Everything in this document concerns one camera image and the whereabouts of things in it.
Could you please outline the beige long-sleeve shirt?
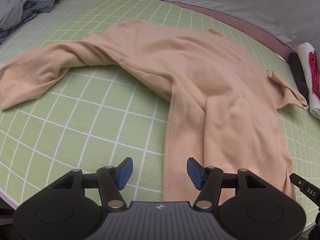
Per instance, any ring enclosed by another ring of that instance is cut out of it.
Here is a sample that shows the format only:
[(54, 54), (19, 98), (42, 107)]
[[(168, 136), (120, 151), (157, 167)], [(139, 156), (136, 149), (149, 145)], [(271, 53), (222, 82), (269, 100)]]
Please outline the beige long-sleeve shirt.
[(305, 98), (213, 29), (127, 20), (81, 41), (51, 44), (1, 68), (1, 109), (40, 98), (72, 67), (119, 65), (170, 103), (164, 142), (164, 201), (196, 199), (186, 161), (227, 173), (246, 168), (290, 198), (293, 161), (277, 111)]

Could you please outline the blue denim jeans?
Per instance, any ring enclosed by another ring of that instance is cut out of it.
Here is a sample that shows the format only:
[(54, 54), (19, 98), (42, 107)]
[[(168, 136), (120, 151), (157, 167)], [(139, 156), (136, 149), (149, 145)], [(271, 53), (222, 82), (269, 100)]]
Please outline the blue denim jeans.
[(33, 20), (34, 0), (8, 0), (1, 7), (1, 44), (20, 25)]

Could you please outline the folded red checked garment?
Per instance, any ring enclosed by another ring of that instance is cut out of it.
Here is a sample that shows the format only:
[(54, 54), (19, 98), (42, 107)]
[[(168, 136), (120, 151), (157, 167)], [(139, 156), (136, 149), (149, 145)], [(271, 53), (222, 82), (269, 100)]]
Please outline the folded red checked garment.
[(309, 64), (311, 69), (312, 91), (319, 97), (319, 70), (317, 67), (317, 57), (315, 52), (309, 53)]

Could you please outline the green grid cutting mat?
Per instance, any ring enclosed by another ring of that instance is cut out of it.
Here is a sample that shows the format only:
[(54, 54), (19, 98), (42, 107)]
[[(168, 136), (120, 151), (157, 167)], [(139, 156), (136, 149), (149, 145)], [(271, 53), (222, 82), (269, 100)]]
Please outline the green grid cutting mat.
[[(217, 17), (157, 0), (62, 0), (14, 31), (1, 64), (33, 49), (81, 40), (129, 19), (215, 29), (295, 85), (275, 52)], [(169, 104), (118, 66), (72, 68), (40, 99), (1, 111), (1, 195), (17, 206), (73, 168), (93, 173), (133, 159), (127, 203), (162, 199)]]

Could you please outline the folded white garment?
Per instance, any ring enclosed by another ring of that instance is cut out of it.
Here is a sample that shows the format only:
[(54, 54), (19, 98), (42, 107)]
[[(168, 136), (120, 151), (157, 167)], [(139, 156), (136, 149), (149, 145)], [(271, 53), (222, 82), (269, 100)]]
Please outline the folded white garment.
[(319, 119), (319, 97), (312, 90), (312, 75), (309, 64), (309, 53), (313, 51), (313, 46), (308, 42), (302, 43), (297, 47), (297, 54), (303, 68), (304, 77), (309, 92), (309, 111), (315, 118)]

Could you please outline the folded black garment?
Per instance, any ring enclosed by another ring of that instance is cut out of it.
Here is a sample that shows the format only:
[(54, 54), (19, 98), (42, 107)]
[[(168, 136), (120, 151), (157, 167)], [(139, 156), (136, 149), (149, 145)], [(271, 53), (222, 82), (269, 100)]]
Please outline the folded black garment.
[(297, 53), (289, 54), (289, 65), (298, 91), (302, 96), (304, 96), (304, 98), (307, 101), (307, 104), (309, 104), (309, 90), (306, 84), (303, 68)]

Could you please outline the grey hoodie sweatshirt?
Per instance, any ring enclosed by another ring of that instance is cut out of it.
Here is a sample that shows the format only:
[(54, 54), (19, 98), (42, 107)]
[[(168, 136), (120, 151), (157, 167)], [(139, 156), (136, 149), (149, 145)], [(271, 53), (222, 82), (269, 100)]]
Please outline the grey hoodie sweatshirt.
[(6, 0), (1, 5), (1, 31), (6, 31), (21, 22), (23, 7), (28, 0)]

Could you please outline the blue plaid checked shirt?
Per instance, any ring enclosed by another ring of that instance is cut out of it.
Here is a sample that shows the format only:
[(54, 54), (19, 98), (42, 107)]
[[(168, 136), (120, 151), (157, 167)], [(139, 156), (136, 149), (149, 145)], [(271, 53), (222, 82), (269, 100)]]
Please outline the blue plaid checked shirt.
[(36, 0), (33, 6), (33, 13), (49, 13), (53, 6), (59, 3), (60, 0)]

